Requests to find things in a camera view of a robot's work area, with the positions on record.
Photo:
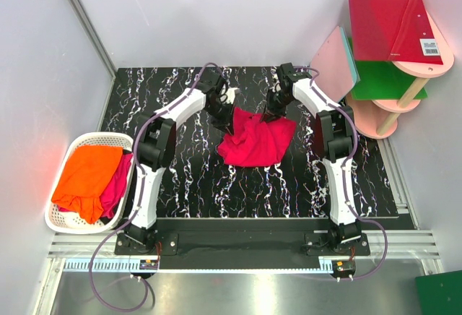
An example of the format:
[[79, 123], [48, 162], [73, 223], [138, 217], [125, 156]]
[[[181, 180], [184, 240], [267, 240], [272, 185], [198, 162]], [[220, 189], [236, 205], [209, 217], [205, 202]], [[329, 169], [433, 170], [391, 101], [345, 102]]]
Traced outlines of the crimson red t shirt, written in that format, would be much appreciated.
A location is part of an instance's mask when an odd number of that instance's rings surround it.
[[297, 124], [287, 118], [264, 122], [261, 115], [236, 108], [234, 134], [226, 134], [217, 152], [225, 164], [242, 168], [280, 163], [290, 146]]

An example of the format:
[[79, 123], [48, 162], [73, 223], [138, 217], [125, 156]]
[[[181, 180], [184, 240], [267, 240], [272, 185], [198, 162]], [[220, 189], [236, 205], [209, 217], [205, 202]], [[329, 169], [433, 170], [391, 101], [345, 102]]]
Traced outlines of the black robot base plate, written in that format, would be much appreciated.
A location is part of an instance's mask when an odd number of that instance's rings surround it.
[[115, 254], [152, 256], [159, 252], [163, 271], [300, 272], [319, 268], [321, 256], [369, 256], [372, 236], [379, 233], [374, 225], [364, 223], [361, 238], [340, 244], [326, 218], [161, 218], [148, 234], [146, 245], [119, 233]]

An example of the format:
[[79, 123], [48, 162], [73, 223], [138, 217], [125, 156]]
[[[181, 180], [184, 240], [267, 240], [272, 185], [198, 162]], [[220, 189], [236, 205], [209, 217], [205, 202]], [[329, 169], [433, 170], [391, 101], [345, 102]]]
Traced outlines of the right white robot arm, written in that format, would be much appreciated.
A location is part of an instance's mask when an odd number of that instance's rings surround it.
[[277, 83], [266, 94], [261, 120], [277, 121], [286, 116], [286, 107], [294, 100], [301, 102], [315, 118], [313, 149], [318, 154], [328, 177], [330, 212], [329, 229], [316, 245], [327, 246], [335, 254], [347, 254], [361, 239], [359, 219], [352, 209], [352, 158], [357, 149], [354, 114], [349, 106], [330, 99], [315, 83], [319, 71], [304, 71], [291, 63], [276, 68]]

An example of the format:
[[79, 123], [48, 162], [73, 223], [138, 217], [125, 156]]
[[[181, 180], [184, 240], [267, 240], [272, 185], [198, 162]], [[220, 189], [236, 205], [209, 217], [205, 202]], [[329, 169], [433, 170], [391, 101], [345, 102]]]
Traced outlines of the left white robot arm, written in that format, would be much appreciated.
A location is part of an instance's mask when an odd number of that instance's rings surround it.
[[157, 248], [157, 200], [163, 174], [175, 156], [178, 128], [206, 111], [213, 127], [233, 134], [236, 92], [222, 74], [207, 72], [171, 103], [142, 116], [133, 146], [137, 175], [133, 207], [123, 225], [133, 250], [148, 254]]

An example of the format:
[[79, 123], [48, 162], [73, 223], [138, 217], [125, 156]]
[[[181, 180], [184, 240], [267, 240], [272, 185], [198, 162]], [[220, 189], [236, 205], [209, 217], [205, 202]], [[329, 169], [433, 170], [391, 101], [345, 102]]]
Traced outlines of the pink board teal edge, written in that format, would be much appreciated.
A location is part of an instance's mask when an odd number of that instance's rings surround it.
[[359, 82], [359, 73], [344, 28], [337, 26], [318, 49], [310, 66], [319, 71], [317, 86], [340, 102]]

